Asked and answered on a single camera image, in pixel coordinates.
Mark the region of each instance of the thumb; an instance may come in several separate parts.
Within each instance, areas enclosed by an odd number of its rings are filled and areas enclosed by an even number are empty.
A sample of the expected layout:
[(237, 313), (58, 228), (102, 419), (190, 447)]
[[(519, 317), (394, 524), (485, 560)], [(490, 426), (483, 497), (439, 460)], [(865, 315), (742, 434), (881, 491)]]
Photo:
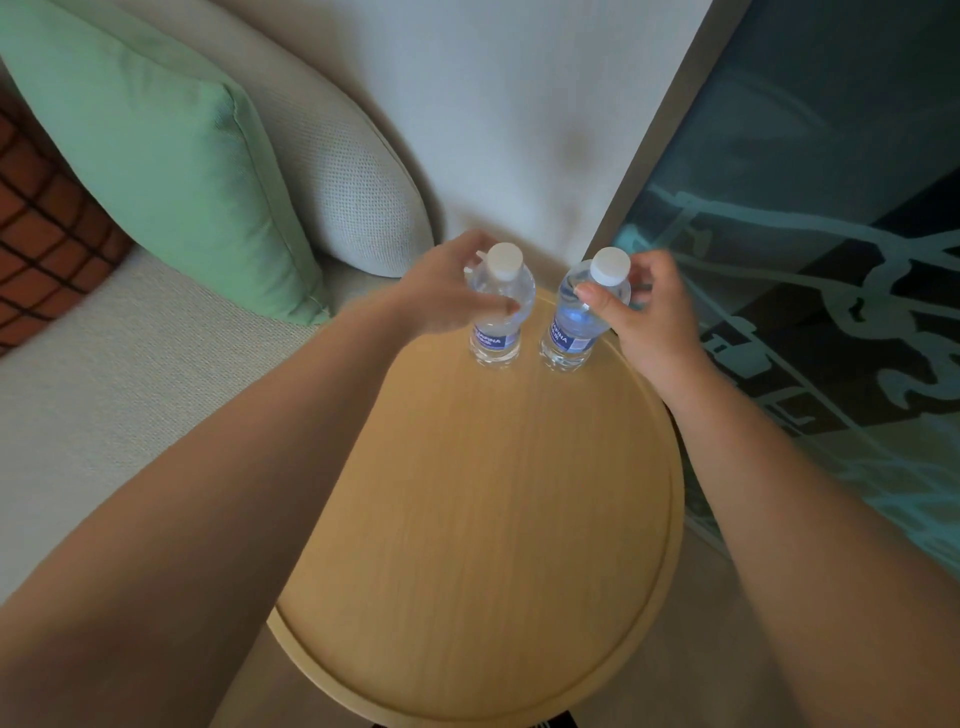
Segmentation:
[(506, 318), (520, 310), (520, 304), (507, 296), (492, 293), (474, 293), (470, 296), (470, 308), (475, 317)]
[(578, 299), (590, 307), (593, 313), (614, 329), (626, 327), (636, 314), (629, 306), (621, 303), (613, 293), (596, 283), (581, 283), (573, 292), (577, 294)]

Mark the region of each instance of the hand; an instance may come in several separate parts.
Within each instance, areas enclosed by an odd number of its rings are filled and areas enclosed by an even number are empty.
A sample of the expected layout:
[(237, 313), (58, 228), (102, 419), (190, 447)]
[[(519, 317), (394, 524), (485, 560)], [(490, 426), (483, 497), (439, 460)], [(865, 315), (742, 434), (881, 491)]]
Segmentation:
[(520, 304), (506, 296), (470, 290), (464, 268), (479, 265), (497, 240), (480, 230), (467, 231), (424, 255), (390, 295), (410, 317), (414, 335), (443, 333), (483, 318), (507, 318)]
[(613, 327), (623, 355), (663, 396), (691, 370), (711, 365), (700, 346), (697, 317), (673, 256), (649, 251), (633, 255), (631, 261), (632, 300), (645, 303), (643, 310), (632, 310), (596, 283), (578, 285), (576, 294)]

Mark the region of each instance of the water bottle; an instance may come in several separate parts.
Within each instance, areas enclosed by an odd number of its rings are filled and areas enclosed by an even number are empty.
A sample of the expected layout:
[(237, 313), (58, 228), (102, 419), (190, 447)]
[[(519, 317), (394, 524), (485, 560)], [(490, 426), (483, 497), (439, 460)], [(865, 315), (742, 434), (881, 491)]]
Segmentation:
[(508, 296), (520, 310), (507, 319), (477, 322), (470, 332), (470, 350), (488, 367), (504, 367), (520, 353), (520, 324), (530, 315), (537, 284), (513, 243), (497, 243), (473, 269), (468, 284), (474, 291)]
[(597, 337), (610, 328), (590, 312), (573, 290), (581, 283), (599, 283), (623, 303), (630, 303), (630, 257), (619, 248), (604, 248), (593, 260), (585, 260), (569, 270), (557, 291), (557, 313), (543, 335), (540, 353), (547, 366), (572, 372), (587, 361)]

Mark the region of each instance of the floor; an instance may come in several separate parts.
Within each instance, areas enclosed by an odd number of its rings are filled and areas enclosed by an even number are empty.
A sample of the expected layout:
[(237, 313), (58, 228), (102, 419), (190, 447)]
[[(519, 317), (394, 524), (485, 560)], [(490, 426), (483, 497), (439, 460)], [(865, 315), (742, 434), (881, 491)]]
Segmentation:
[[(731, 562), (687, 531), (643, 645), (570, 713), (579, 728), (803, 726)], [(371, 728), (317, 690), (264, 628), (213, 728)]]

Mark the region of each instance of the round wooden table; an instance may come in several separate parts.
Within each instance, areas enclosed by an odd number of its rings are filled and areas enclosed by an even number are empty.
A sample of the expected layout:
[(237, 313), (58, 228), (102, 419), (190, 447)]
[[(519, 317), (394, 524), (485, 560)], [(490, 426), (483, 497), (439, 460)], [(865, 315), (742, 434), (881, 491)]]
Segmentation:
[(403, 351), (271, 614), (370, 720), (534, 725), (610, 678), (663, 603), (684, 514), (666, 410), (612, 334), (549, 370), (552, 314), (540, 293), (504, 370), (466, 330)]

